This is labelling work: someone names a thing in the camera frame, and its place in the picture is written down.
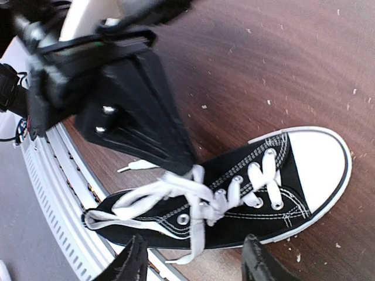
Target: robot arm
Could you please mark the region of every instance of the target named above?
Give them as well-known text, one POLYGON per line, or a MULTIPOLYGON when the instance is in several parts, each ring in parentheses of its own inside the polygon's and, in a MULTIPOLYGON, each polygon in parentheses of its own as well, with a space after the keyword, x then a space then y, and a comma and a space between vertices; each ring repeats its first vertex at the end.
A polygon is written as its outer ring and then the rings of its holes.
POLYGON ((17 85, 10 66, 0 67, 0 86, 7 85, 0 87, 1 111, 28 119, 32 139, 75 115, 89 142, 177 174, 191 170, 195 151, 152 51, 156 34, 147 27, 169 22, 190 1, 13 1, 6 8, 14 35, 31 54, 30 88, 17 85), (114 25, 104 25, 119 14, 114 25))

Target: eyelet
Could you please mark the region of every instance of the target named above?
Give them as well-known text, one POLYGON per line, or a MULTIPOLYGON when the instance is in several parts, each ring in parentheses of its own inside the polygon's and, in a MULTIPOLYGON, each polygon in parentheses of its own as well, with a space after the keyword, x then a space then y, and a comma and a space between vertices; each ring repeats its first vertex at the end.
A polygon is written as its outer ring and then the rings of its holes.
POLYGON ((259 203, 254 206, 255 209, 259 209, 259 208, 263 207, 263 200, 262 200, 262 198, 258 197, 258 200, 259 200, 259 203))
POLYGON ((238 183, 242 183, 244 181, 244 178, 241 177, 241 176, 235 176, 233 178, 234 181, 238 182, 238 183))
POLYGON ((268 148, 265 152, 266 152, 266 154, 272 154, 275 157, 277 156, 276 150, 273 149, 273 148, 268 148))
POLYGON ((249 164, 249 167, 251 167, 251 166, 255 166, 255 167, 258 167, 258 168, 260 169, 260 165, 259 165, 259 163, 257 163, 257 162, 251 162, 251 163, 249 164))
POLYGON ((227 194, 227 192, 224 189, 219 189, 215 192, 215 194, 227 194))
POLYGON ((189 223, 190 217, 188 214, 181 214, 177 217, 177 223, 179 225, 187 225, 189 223))
POLYGON ((271 207, 275 211, 279 211, 284 207, 284 202, 281 202, 281 204, 271 204, 271 207))

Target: wooden table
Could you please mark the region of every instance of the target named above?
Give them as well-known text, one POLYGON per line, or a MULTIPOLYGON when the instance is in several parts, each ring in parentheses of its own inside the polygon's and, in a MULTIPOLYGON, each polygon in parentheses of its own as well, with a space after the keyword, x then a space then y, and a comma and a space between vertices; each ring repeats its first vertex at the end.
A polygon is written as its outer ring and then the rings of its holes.
MULTIPOLYGON (((353 174, 337 205, 298 237, 267 246, 302 280, 375 280, 374 11, 370 0, 202 0, 156 28, 200 160, 290 126, 325 126, 348 143, 353 174)), ((134 157, 85 142, 71 119, 65 125, 110 193, 162 173, 116 174, 134 157)), ((207 251, 177 268, 190 280, 240 280, 240 255, 207 251)))

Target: brown wood surface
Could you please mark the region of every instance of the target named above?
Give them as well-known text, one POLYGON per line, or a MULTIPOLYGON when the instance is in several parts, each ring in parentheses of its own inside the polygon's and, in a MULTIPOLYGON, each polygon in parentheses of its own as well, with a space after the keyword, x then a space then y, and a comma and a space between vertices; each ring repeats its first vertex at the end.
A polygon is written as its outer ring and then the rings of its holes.
MULTIPOLYGON (((301 125, 333 129, 351 148, 352 179, 331 212, 267 246, 301 280, 375 280, 374 11, 371 0, 202 0, 156 29, 155 49, 200 160, 301 125)), ((111 193, 161 173, 116 174, 134 158, 88 144, 65 124, 111 193)), ((190 280, 240 280, 240 252, 207 251, 177 268, 190 280)))

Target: shoe sole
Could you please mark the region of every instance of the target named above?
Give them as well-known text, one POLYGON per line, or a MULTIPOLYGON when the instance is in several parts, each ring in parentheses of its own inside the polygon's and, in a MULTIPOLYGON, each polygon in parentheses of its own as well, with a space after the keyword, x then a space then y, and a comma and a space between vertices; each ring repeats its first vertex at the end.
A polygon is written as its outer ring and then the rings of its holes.
MULTIPOLYGON (((341 136, 339 136, 336 132, 334 132, 330 129, 317 127, 317 126, 292 127, 292 128, 282 129, 282 130, 279 130, 279 131, 276 131, 276 132, 268 133, 266 135, 263 135, 263 136, 255 138, 255 139, 252 139, 252 140, 248 141, 248 143, 251 144, 251 143, 254 143, 254 142, 258 142, 258 141, 261 141, 263 139, 271 138, 275 135, 279 135, 281 133, 302 132, 302 131, 321 132, 321 133, 326 133, 326 134, 334 137, 340 143, 340 145, 343 149, 343 152, 345 154, 346 160, 347 160, 346 174, 344 175, 344 178, 341 181, 341 187, 338 190, 336 190, 336 194, 331 198, 331 200, 327 203, 327 205, 325 205, 320 211, 318 211, 316 214, 314 214, 309 221, 307 221, 304 224, 302 224, 302 225, 300 225, 300 226, 298 226, 298 227, 296 227, 296 228, 294 228, 294 229, 292 229, 288 232, 285 232, 283 234, 277 235, 277 236, 272 237, 272 238, 263 239, 263 240, 260 241, 262 244, 267 244, 267 243, 271 243, 271 242, 278 242, 278 241, 285 240, 289 237, 292 237, 292 236, 300 233, 301 231, 307 229, 308 227, 310 227, 311 225, 316 223, 319 219, 321 219, 337 203, 337 201, 340 199, 340 197, 344 193, 344 191, 345 191, 345 189, 346 189, 346 187, 349 183, 350 175, 352 173, 352 157, 350 155, 350 150, 349 150, 347 144, 345 143, 345 141, 343 140, 343 138, 341 138, 341 136)), ((242 245, 225 247, 225 248, 220 248, 220 249, 232 249, 232 248, 242 248, 242 245)))

